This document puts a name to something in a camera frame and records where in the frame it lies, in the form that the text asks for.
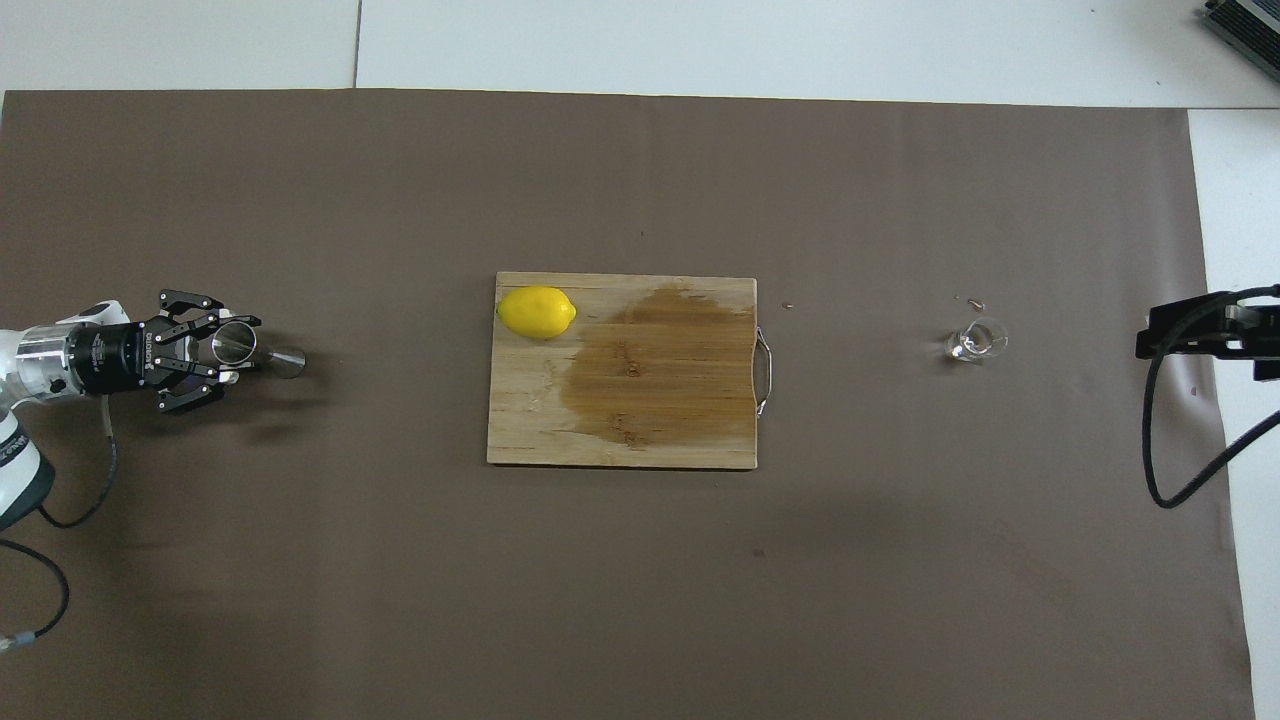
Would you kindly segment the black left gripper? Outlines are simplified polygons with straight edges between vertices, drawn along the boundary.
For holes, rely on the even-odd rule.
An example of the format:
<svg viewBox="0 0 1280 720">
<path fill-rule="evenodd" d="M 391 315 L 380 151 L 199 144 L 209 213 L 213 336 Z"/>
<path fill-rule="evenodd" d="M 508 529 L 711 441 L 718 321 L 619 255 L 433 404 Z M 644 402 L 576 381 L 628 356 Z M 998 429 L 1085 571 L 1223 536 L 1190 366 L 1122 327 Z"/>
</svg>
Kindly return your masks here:
<svg viewBox="0 0 1280 720">
<path fill-rule="evenodd" d="M 207 295 L 180 290 L 157 293 L 157 320 L 110 325 L 83 324 L 70 333 L 70 372 L 87 395 L 102 396 L 156 389 L 157 410 L 180 415 L 216 402 L 242 370 L 237 365 L 207 366 L 175 357 L 179 340 L 204 341 L 230 325 L 257 328 L 259 316 L 234 314 Z M 154 347 L 157 334 L 159 347 Z"/>
</svg>

